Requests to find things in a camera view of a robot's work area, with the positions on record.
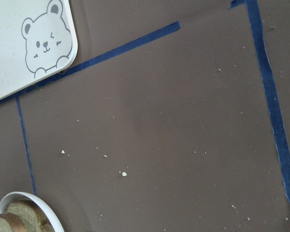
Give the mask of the white bear tray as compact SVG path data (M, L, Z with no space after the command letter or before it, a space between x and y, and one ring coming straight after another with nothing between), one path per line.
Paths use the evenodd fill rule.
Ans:
M0 100L72 65L70 1L0 0Z

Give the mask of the bread slice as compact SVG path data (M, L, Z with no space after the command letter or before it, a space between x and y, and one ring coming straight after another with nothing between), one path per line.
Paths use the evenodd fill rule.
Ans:
M19 216L28 232L54 231L45 213L33 201L21 199L9 203L6 212Z
M19 216L12 213L0 214L0 232L26 232Z

